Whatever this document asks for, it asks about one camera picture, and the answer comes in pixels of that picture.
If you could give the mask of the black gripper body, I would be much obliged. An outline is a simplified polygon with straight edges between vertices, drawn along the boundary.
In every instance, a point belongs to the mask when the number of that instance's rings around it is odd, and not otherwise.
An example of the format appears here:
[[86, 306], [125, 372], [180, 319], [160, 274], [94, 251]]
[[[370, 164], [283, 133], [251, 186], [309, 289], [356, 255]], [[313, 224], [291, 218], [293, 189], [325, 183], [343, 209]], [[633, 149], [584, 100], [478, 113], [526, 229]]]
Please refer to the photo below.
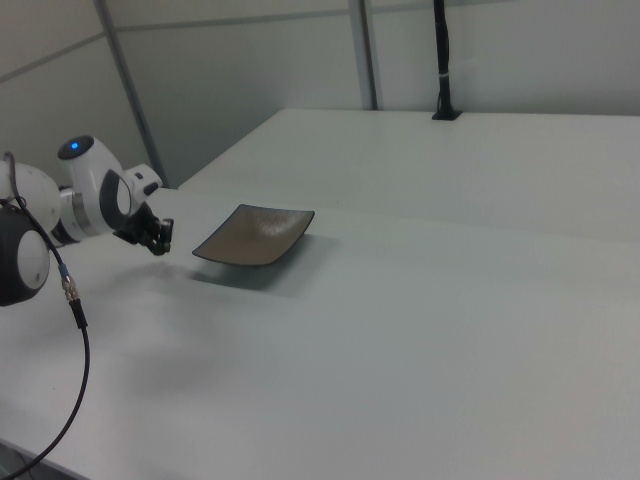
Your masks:
[[160, 242], [161, 221], [149, 204], [144, 202], [113, 235], [132, 245], [157, 246]]

